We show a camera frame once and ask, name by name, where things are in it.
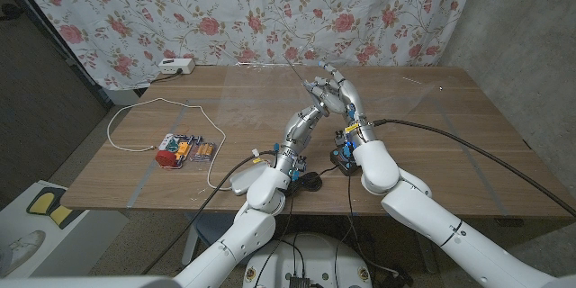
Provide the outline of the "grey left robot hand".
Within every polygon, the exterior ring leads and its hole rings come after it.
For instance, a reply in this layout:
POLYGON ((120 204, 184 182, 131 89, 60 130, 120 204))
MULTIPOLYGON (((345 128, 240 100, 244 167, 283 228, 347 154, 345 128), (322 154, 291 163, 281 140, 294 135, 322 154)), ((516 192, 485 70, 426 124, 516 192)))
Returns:
POLYGON ((283 142, 280 145, 275 169, 290 178, 293 177, 295 171, 299 171, 296 166, 298 157, 307 147, 314 128, 323 116, 322 111, 314 105, 304 108, 292 116, 284 129, 283 142))

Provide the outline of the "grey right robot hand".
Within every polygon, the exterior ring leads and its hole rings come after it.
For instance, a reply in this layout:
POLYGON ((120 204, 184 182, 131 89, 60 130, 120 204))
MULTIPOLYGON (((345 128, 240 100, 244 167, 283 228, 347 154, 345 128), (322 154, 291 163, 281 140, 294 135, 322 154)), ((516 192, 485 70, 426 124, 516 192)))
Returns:
POLYGON ((327 113, 341 115, 347 127, 355 126, 350 135, 358 147, 377 141, 374 127, 367 120, 361 96, 353 83, 330 64, 320 61, 319 66, 329 73, 329 78, 317 76, 312 82, 304 80, 305 89, 327 113))

